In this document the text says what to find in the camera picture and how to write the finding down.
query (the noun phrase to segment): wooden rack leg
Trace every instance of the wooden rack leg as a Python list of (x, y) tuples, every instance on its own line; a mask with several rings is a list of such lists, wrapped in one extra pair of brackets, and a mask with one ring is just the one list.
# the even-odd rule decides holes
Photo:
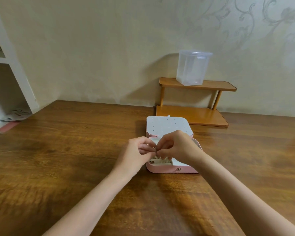
[(217, 103), (218, 103), (219, 100), (220, 100), (221, 94), (222, 94), (222, 91), (219, 90), (218, 93), (217, 93), (217, 96), (216, 96), (216, 99), (215, 99), (215, 102), (214, 102), (214, 105), (213, 105), (212, 110), (215, 110), (215, 109), (216, 109), (216, 106), (217, 106)]
[(160, 107), (163, 106), (163, 99), (164, 99), (164, 93), (165, 93), (165, 87), (161, 88), (161, 102), (160, 102)]

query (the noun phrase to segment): left hand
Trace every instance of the left hand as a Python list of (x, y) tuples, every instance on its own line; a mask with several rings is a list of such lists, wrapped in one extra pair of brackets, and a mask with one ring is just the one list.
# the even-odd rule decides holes
[(114, 170), (133, 177), (144, 163), (156, 156), (156, 144), (146, 137), (129, 139), (120, 152)]

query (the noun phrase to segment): right hand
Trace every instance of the right hand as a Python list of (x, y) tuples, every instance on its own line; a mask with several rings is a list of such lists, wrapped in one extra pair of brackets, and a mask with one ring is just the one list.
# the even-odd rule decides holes
[(158, 142), (156, 151), (156, 155), (162, 159), (175, 158), (188, 165), (205, 154), (188, 134), (180, 130), (164, 135)]

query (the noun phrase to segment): transparent plastic container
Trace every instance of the transparent plastic container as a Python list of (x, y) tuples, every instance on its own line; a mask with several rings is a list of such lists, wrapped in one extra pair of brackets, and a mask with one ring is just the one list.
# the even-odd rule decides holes
[(193, 50), (179, 51), (177, 81), (182, 85), (201, 85), (212, 53)]

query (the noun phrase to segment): wooden table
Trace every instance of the wooden table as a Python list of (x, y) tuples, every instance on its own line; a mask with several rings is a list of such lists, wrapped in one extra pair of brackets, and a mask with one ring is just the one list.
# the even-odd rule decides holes
[[(222, 91), (237, 91), (237, 88), (226, 81), (203, 80), (202, 85), (184, 86), (174, 78), (159, 78), (159, 85), (161, 86), (160, 105), (156, 106), (157, 116), (182, 117), (187, 119), (189, 124), (228, 127), (229, 123), (216, 109), (217, 103), (220, 100)], [(211, 108), (191, 108), (181, 106), (163, 105), (165, 87), (171, 88), (185, 88), (197, 90), (216, 90), (217, 96)]]
[[(153, 108), (56, 101), (0, 135), (0, 236), (41, 235), (145, 135)], [(223, 113), (229, 128), (192, 125), (204, 151), (295, 224), (295, 118)], [(145, 166), (93, 235), (244, 235), (199, 174)]]

